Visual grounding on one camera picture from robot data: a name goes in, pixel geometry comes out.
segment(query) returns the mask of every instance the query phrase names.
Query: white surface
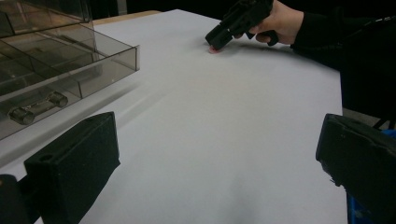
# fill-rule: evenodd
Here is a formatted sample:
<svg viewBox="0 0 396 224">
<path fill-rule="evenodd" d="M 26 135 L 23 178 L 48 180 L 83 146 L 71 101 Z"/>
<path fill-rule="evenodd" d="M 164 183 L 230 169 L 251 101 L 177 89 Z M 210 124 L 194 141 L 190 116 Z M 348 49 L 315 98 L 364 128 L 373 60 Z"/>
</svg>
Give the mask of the white surface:
<svg viewBox="0 0 396 224">
<path fill-rule="evenodd" d="M 209 54 L 218 23 L 175 10 L 95 27 L 140 45 L 141 70 L 1 141 L 3 161 L 32 149 L 1 173 L 21 178 L 55 135 L 114 111 L 121 166 L 81 223 L 347 223 L 315 160 L 325 114 L 342 113 L 338 73 L 246 38 Z"/>
</svg>

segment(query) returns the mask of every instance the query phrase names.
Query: clear plastic box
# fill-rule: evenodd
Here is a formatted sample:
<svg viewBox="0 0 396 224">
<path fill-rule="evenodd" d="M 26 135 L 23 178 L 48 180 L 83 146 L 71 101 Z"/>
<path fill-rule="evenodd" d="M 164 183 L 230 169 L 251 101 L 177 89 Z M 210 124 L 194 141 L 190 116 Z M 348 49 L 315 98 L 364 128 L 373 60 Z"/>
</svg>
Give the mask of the clear plastic box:
<svg viewBox="0 0 396 224">
<path fill-rule="evenodd" d="M 139 70 L 83 0 L 0 1 L 0 139 Z"/>
</svg>

